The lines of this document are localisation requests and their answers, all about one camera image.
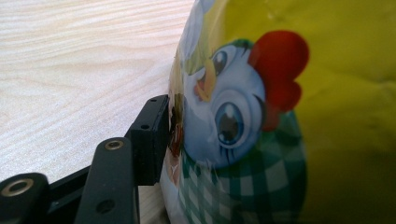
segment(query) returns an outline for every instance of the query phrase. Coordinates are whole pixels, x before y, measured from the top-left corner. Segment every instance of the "green plaid scarf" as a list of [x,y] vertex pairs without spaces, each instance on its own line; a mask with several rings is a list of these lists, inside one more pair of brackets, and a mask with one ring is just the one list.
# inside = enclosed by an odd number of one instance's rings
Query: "green plaid scarf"
[[229,167],[209,169],[186,153],[182,158],[179,200],[190,223],[293,222],[301,210],[305,154],[292,112]]

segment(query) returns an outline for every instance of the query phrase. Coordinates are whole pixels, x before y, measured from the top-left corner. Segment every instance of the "chicken beak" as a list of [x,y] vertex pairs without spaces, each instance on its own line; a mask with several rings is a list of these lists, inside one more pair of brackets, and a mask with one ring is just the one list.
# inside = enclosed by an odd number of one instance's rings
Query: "chicken beak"
[[209,102],[212,92],[216,86],[216,70],[212,60],[205,61],[205,75],[202,79],[197,80],[195,86],[196,94],[204,102]]

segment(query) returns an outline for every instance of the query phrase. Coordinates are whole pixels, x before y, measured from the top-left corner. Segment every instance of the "wooden table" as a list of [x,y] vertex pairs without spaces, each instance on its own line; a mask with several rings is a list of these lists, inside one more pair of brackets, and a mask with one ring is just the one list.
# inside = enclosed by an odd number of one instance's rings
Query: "wooden table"
[[[0,2],[0,180],[54,182],[123,136],[168,76],[192,1]],[[140,188],[142,223],[163,211]]]

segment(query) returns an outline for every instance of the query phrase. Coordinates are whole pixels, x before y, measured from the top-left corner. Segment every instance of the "metal bolt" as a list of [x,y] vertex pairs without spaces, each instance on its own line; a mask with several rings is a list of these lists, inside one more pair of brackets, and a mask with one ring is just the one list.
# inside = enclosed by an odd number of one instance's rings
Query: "metal bolt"
[[1,194],[5,197],[13,197],[16,195],[23,194],[26,190],[30,189],[35,181],[30,178],[16,180],[9,183],[3,190]]
[[117,150],[123,147],[123,142],[120,140],[113,140],[105,144],[105,148],[108,150]]

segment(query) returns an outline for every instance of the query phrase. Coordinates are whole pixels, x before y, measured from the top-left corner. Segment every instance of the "black metal bracket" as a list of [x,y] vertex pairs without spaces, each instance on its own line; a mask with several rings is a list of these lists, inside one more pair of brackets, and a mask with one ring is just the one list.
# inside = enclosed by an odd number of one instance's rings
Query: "black metal bracket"
[[41,174],[0,183],[3,223],[139,223],[137,186],[158,183],[168,145],[168,97],[148,100],[125,134],[98,145],[91,167],[49,185]]

